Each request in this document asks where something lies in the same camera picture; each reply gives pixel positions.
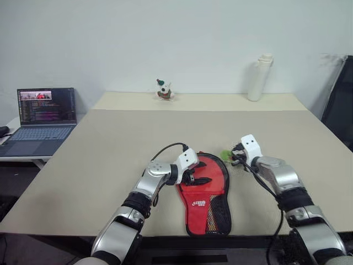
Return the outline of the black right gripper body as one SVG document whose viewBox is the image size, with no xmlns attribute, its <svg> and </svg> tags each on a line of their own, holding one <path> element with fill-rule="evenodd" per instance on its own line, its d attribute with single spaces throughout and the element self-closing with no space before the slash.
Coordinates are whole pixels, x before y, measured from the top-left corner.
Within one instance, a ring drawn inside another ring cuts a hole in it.
<svg viewBox="0 0 353 265">
<path fill-rule="evenodd" d="M 242 151 L 232 151 L 232 161 L 235 161 L 235 160 L 242 160 L 243 166 L 245 167 L 245 164 L 247 161 L 247 156 L 245 154 L 244 147 L 243 147 Z"/>
</svg>

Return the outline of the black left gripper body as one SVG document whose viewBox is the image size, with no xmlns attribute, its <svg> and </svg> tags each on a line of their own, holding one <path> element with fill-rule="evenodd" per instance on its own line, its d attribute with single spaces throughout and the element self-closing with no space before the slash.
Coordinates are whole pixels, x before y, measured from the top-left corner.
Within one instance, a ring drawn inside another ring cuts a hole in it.
<svg viewBox="0 0 353 265">
<path fill-rule="evenodd" d="M 197 167 L 198 164 L 194 164 L 184 171 L 184 184 L 192 185 L 195 182 L 194 173 Z"/>
</svg>

